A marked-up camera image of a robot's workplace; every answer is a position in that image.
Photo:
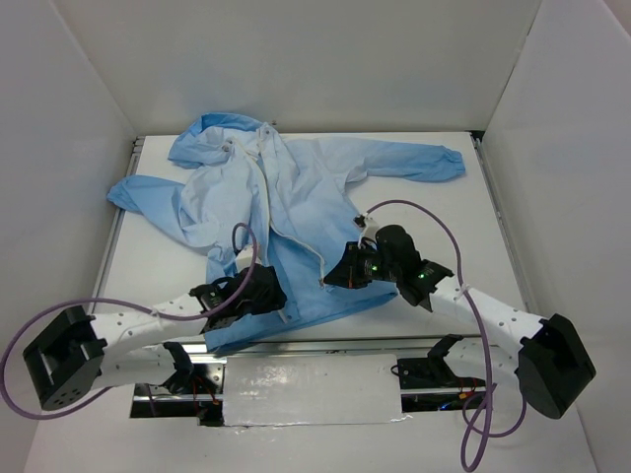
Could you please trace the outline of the light blue hooded jacket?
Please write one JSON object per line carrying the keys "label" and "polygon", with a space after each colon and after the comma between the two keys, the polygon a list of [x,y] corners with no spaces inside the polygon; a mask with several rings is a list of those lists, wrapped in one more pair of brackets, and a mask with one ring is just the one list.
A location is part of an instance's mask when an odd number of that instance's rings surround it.
{"label": "light blue hooded jacket", "polygon": [[144,216],[175,241],[207,258],[206,278],[234,272],[232,235],[256,240],[287,302],[281,312],[247,315],[209,332],[211,350],[333,321],[391,301],[393,284],[365,289],[326,286],[345,244],[359,236],[346,186],[369,176],[447,182],[465,173],[462,155],[443,146],[352,137],[285,140],[269,124],[231,114],[201,116],[177,137],[169,160],[186,182],[131,175],[108,200]]}

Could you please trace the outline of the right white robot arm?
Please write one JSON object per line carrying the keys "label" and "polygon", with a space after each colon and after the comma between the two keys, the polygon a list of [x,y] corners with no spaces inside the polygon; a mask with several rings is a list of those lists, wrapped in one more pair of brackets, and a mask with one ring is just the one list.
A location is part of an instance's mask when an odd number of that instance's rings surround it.
{"label": "right white robot arm", "polygon": [[482,324],[490,341],[504,352],[497,369],[514,371],[526,403],[547,418],[561,418],[596,375],[567,317],[544,318],[467,288],[452,270],[423,258],[399,225],[347,242],[341,260],[323,281],[353,290],[374,281],[393,282],[413,306],[462,323]]}

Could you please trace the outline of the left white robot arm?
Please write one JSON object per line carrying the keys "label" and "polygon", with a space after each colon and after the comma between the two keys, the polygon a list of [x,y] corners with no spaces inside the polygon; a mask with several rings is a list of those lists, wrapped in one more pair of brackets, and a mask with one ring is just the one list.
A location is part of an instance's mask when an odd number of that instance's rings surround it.
{"label": "left white robot arm", "polygon": [[24,350],[40,407],[68,407],[93,389],[148,383],[173,394],[198,374],[179,340],[224,329],[245,315],[280,310],[287,301],[276,272],[256,264],[147,312],[61,311]]}

